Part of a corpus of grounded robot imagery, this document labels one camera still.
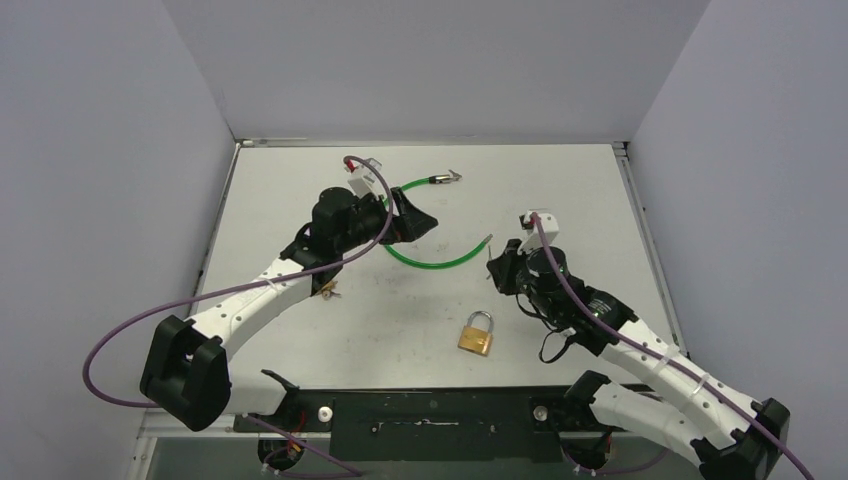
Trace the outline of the green cable lock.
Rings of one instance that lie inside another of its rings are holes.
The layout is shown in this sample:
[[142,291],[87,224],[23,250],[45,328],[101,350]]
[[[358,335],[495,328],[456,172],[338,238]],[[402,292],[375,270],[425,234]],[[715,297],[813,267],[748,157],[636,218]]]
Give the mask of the green cable lock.
[[[425,177],[425,178],[419,178],[419,179],[407,182],[406,184],[400,186],[400,190],[401,191],[408,191],[412,188],[423,186],[423,185],[450,184],[448,182],[449,177],[450,177],[450,174],[449,174],[449,170],[448,170],[447,174],[433,175],[433,176],[429,176],[429,177]],[[415,260],[415,259],[412,259],[412,258],[409,258],[409,257],[403,255],[402,253],[398,252],[397,250],[395,250],[393,247],[391,247],[389,245],[384,245],[384,249],[395,260],[398,260],[399,262],[403,263],[406,266],[413,267],[413,268],[416,268],[416,269],[421,269],[421,270],[433,270],[433,271],[435,271],[435,270],[446,270],[446,269],[458,267],[460,265],[463,265],[463,264],[471,261],[474,257],[479,255],[483,251],[484,248],[487,248],[487,244],[490,244],[492,239],[493,239],[493,235],[488,234],[486,237],[484,237],[480,241],[480,243],[477,246],[473,247],[470,251],[468,251],[464,255],[461,255],[461,256],[459,256],[455,259],[452,259],[452,260],[441,261],[441,262],[424,262],[424,261],[420,261],[420,260]]]

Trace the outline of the brass padlock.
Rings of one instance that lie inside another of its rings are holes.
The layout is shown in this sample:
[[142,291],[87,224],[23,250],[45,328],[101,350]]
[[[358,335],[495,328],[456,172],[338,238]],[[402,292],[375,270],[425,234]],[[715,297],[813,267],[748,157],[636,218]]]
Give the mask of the brass padlock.
[[336,280],[332,280],[321,287],[317,294],[320,295],[324,300],[330,300],[333,298],[341,297],[341,294],[336,291],[338,286],[338,282]]
[[[485,328],[475,327],[475,321],[483,319]],[[469,315],[461,330],[457,347],[469,353],[487,357],[493,340],[494,318],[486,311],[475,311]]]

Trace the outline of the brass padlock keys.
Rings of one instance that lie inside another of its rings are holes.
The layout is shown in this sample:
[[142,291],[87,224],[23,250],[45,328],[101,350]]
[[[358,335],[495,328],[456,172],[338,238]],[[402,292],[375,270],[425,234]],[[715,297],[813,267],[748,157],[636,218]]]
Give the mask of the brass padlock keys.
[[485,277],[486,280],[490,280],[492,278],[491,269],[489,267],[490,262],[493,260],[492,248],[490,244],[487,244],[487,261],[486,261],[486,272],[487,275]]

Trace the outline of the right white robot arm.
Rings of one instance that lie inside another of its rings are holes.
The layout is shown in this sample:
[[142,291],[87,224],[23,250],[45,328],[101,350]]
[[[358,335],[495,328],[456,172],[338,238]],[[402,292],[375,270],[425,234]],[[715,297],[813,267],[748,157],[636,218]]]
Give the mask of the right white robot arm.
[[486,268],[496,290],[526,298],[530,315],[594,356],[636,377],[654,398],[588,370],[566,392],[565,414],[577,428],[616,427],[688,460],[704,479],[765,479],[780,459],[790,412],[715,379],[667,343],[625,303],[572,275],[564,252],[530,253],[507,242]]

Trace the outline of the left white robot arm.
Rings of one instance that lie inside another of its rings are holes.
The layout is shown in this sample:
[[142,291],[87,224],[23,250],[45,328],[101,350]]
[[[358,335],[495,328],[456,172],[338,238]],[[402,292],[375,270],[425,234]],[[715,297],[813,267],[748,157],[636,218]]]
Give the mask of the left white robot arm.
[[282,431],[297,420],[294,386],[270,370],[237,377],[229,363],[249,339],[283,311],[306,300],[341,271],[347,252],[377,241],[411,243],[436,228],[435,217],[415,207],[400,188],[393,204],[373,193],[361,197],[342,187],[321,192],[311,220],[256,279],[188,319],[169,316],[156,327],[141,375],[140,391],[192,431],[223,414],[259,414]]

